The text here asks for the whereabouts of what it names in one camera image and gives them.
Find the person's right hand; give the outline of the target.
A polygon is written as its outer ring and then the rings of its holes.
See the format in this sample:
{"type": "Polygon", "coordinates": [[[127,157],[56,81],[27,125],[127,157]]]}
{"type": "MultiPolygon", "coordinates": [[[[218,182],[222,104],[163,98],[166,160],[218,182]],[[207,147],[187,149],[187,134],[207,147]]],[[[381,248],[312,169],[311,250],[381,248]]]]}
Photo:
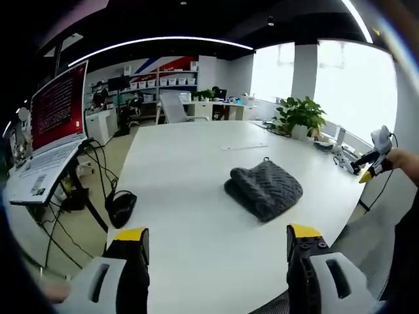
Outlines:
{"type": "Polygon", "coordinates": [[[409,156],[410,152],[401,148],[392,148],[387,153],[387,159],[392,164],[393,169],[404,169],[409,156]]]}

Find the person's left hand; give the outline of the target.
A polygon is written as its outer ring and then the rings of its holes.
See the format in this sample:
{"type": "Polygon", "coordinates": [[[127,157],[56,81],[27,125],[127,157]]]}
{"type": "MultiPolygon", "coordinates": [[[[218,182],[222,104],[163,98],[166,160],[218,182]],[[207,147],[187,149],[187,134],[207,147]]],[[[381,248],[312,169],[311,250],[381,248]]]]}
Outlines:
{"type": "Polygon", "coordinates": [[[47,284],[41,287],[44,296],[53,304],[60,304],[65,301],[71,292],[68,285],[47,284]]]}

